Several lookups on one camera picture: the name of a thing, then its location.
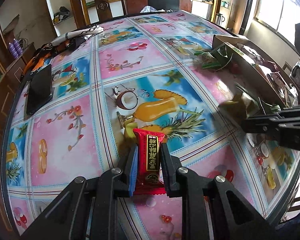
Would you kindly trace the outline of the yellow triangular snack packet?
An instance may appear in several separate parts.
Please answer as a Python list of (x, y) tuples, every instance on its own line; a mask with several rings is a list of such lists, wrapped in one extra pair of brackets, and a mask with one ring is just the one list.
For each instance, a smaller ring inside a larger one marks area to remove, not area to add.
[(235, 83), (236, 94), (231, 100), (224, 101), (218, 105), (219, 111), (229, 121), (240, 127), (242, 122), (248, 117), (257, 114), (274, 114), (281, 110), (279, 105), (272, 105), (264, 102), (260, 97), (256, 97), (239, 83)]

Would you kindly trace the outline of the dark red snack bag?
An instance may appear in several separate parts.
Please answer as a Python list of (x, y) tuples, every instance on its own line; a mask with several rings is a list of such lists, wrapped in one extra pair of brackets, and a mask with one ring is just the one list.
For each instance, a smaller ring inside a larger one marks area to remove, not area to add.
[(275, 72), (280, 72), (279, 69), (278, 69), (278, 66), (276, 65), (275, 62), (272, 62), (272, 61), (264, 61), (263, 62), (263, 65), (267, 68), (269, 68), (271, 70), (272, 73), (275, 73)]

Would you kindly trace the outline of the red candy bar packet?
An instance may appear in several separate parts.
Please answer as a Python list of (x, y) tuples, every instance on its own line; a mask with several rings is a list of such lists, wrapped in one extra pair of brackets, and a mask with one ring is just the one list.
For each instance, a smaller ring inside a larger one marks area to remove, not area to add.
[(165, 194), (160, 181), (159, 149), (165, 140), (164, 133), (135, 128), (133, 132), (138, 145), (138, 172), (134, 195)]

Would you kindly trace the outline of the dark green snack bag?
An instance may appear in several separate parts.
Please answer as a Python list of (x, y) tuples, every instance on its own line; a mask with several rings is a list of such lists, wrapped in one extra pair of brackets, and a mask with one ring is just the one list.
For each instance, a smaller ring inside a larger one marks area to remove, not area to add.
[(233, 58), (233, 53), (228, 52), (225, 43), (217, 46), (211, 51), (200, 51), (194, 54), (200, 58), (202, 62), (202, 69), (211, 69), (219, 71), (225, 68)]

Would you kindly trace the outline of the cardboard box tray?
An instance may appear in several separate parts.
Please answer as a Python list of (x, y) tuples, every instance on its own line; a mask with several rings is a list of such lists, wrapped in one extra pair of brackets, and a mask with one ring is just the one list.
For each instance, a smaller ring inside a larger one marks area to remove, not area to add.
[[(232, 60), (238, 65), (239, 74), (248, 82), (248, 86), (254, 88), (268, 103), (274, 103), (280, 107), (287, 107), (286, 100), (283, 99), (279, 92), (275, 90), (274, 86), (268, 79), (268, 76), (262, 71), (264, 67), (263, 63), (258, 64), (247, 53), (239, 49), (238, 45), (247, 46), (252, 50), (255, 50), (258, 55), (262, 57), (264, 61), (275, 62), (265, 51), (259, 46), (251, 42), (244, 36), (226, 36), (226, 35), (214, 35), (212, 40), (213, 49), (217, 46), (225, 43), (228, 52), (233, 53)], [(281, 68), (281, 66), (275, 62), (279, 69), (279, 74), (282, 80), (288, 85), (288, 87), (296, 87), (294, 81), (288, 76), (288, 74)]]

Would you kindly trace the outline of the electric kettle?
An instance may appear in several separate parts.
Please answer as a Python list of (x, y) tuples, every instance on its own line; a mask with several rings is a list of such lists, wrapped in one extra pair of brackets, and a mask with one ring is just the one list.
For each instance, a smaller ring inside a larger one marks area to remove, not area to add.
[(222, 23), (225, 21), (225, 17), (221, 13), (217, 13), (215, 15), (215, 24), (222, 25)]

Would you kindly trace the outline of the colourful plastic tablecloth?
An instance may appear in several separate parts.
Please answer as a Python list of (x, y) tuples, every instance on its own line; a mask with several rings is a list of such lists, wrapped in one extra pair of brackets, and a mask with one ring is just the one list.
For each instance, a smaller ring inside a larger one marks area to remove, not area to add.
[(103, 33), (44, 61), (52, 100), (27, 116), (29, 85), (13, 112), (7, 141), (9, 208), (22, 234), (77, 176), (93, 178), (127, 153), (133, 129), (166, 135), (181, 163), (201, 176), (224, 176), (271, 222), (286, 211), (300, 152), (262, 134), (245, 134), (218, 109), (239, 83), (262, 97), (232, 60), (202, 69), (196, 52), (227, 34), (184, 11), (102, 24)]

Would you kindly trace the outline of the purple bottles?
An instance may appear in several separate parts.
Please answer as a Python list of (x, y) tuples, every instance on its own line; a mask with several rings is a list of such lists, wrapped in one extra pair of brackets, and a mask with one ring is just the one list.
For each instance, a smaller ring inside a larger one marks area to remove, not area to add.
[(8, 48), (12, 56), (14, 57), (14, 59), (17, 59), (23, 54), (23, 49), (21, 48), (19, 41), (16, 40), (15, 38), (13, 39), (12, 42), (8, 43)]

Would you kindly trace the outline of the patterned cloth bag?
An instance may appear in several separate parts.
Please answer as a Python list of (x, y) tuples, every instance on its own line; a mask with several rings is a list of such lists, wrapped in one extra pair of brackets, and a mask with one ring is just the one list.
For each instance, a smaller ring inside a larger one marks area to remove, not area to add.
[(74, 51), (90, 38), (104, 31), (100, 25), (91, 24), (87, 28), (77, 29), (55, 38), (50, 43), (37, 49), (33, 58), (27, 63), (20, 79), (23, 80), (29, 71), (35, 71), (44, 65), (44, 61), (65, 51)]

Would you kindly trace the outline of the white plastic bag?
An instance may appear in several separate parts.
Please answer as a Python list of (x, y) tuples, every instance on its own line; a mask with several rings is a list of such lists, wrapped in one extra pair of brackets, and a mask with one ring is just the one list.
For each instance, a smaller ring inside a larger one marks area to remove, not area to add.
[(140, 11), (140, 13), (149, 13), (149, 12), (165, 12), (164, 9), (155, 9), (154, 7), (150, 6), (150, 5), (147, 5), (145, 7), (143, 7)]

